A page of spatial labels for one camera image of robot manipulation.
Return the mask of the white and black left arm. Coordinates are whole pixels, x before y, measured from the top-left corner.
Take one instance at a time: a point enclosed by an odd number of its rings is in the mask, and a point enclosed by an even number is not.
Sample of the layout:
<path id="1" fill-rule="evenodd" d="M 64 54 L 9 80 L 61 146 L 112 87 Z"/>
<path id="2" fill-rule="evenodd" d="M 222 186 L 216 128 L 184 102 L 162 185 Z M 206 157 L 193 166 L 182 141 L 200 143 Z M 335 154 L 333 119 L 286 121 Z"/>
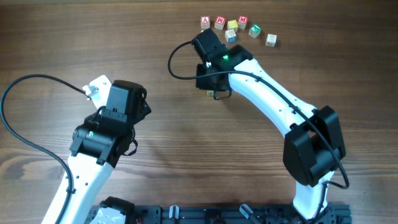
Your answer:
<path id="1" fill-rule="evenodd" d="M 43 219 L 44 223 L 83 223 L 104 183 L 121 156 L 131 156 L 136 145 L 134 126 L 151 112 L 146 89 L 134 82 L 116 80 L 106 103 L 85 118 L 73 132 L 70 172 Z"/>

